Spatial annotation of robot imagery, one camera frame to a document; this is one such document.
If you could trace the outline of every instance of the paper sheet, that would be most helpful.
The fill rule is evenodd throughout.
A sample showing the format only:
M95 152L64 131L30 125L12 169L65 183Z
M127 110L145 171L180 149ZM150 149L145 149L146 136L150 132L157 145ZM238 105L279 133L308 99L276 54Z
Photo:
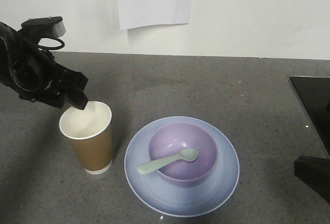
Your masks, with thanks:
M189 23L191 0L118 0L120 29Z

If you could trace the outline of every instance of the spoon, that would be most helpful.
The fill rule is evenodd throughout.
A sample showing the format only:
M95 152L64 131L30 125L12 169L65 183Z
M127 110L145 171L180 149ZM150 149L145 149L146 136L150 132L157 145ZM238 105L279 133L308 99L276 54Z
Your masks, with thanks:
M137 167L137 170L141 174L147 174L147 173L156 171L159 168L162 168L179 159L183 159L185 161L192 162L195 159L197 159L199 154L200 154L199 151L195 148L182 149L177 154L143 163Z

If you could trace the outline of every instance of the black object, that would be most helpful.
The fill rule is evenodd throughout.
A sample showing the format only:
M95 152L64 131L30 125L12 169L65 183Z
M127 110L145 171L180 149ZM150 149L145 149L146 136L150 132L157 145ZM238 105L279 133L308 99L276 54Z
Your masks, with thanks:
M300 156L294 162L294 175L330 204L330 159Z
M292 76L290 80L330 154L330 78ZM330 204L330 159L300 156L294 175Z
M330 78L292 76L290 80L330 155Z
M64 47L58 37L65 33L62 17L29 19L16 31L0 22L0 82L15 90L21 99L39 101L56 108L69 103L84 109L88 102L83 90L88 79L55 62L50 50ZM60 43L39 45L42 38Z

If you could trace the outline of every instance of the gray speckled countertop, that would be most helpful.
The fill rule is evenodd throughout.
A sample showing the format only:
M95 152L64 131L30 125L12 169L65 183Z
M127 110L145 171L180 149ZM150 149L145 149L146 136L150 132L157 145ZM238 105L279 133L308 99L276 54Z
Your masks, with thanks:
M114 163L104 174L87 174L58 130L65 109L19 100L1 85L1 224L329 222L330 205L293 175L299 155L327 154L289 76L329 76L330 61L54 54L89 78L89 100L111 107ZM210 214L160 219L126 182L130 140L149 122L167 116L214 125L238 153L237 189Z

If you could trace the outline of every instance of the purple bowl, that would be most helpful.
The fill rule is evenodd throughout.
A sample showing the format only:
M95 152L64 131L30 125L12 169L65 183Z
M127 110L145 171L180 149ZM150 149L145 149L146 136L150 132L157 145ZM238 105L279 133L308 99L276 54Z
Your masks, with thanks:
M177 182L191 182L206 176L216 164L218 147L205 130L193 124L178 122L159 129L150 140L149 156L155 160L185 148L198 149L198 158L193 162L175 161L159 169L159 173Z

